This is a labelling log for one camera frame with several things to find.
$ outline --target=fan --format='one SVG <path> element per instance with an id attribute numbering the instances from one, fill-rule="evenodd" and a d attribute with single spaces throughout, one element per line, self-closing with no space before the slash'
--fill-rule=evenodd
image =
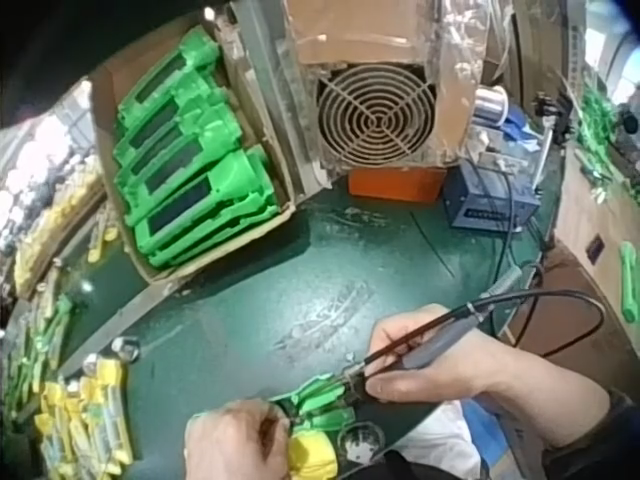
<path id="1" fill-rule="evenodd" d="M 364 64 L 333 71 L 317 84 L 317 124 L 338 161 L 381 167 L 426 147 L 436 87 L 416 66 Z"/>

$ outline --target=workbench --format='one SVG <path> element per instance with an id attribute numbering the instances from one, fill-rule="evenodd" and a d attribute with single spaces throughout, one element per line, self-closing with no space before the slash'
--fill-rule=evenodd
<path id="1" fill-rule="evenodd" d="M 536 215 L 544 232 L 559 182 L 556 168 Z M 378 319 L 476 297 L 491 283 L 502 242 L 500 234 L 452 230 L 441 202 L 356 199 L 344 182 L 184 283 L 146 286 L 120 241 L 88 265 L 80 242 L 64 287 L 80 308 L 61 370 L 73 374 L 87 351 L 108 348 L 116 335 L 137 337 L 141 356 L 129 367 L 126 403 L 140 461 L 125 477 L 180 478 L 191 415 L 342 369 L 366 353 Z M 538 239 L 526 230 L 512 245 L 519 263 L 539 258 Z"/>

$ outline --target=sleeve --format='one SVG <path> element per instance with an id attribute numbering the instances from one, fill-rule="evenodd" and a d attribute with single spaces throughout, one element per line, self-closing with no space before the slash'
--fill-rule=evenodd
<path id="1" fill-rule="evenodd" d="M 549 480 L 632 477 L 640 455 L 640 408 L 618 392 L 610 396 L 609 413 L 591 432 L 571 445 L 543 453 Z"/>

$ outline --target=metal fan guard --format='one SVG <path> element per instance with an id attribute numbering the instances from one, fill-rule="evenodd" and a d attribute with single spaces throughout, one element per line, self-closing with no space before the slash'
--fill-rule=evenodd
<path id="1" fill-rule="evenodd" d="M 419 152 L 433 129 L 429 85 L 393 65 L 361 65 L 323 79 L 318 126 L 325 145 L 355 166 L 383 166 Z"/>

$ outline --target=hand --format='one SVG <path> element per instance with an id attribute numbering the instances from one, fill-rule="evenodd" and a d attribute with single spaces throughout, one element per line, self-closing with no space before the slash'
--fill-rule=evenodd
<path id="1" fill-rule="evenodd" d="M 289 474 L 288 441 L 289 420 L 274 405 L 230 403 L 187 424 L 187 480 L 281 480 Z"/>
<path id="2" fill-rule="evenodd" d="M 369 353 L 387 346 L 417 327 L 447 312 L 441 305 L 428 305 L 420 310 L 386 318 L 375 326 Z M 372 375 L 430 338 L 437 330 L 416 338 L 371 364 L 366 375 Z M 367 391 L 380 400 L 392 402 L 443 402 L 478 395 L 491 389 L 500 377 L 506 351 L 511 350 L 497 340 L 474 330 L 438 358 L 431 366 L 408 372 L 374 375 L 367 381 Z"/>

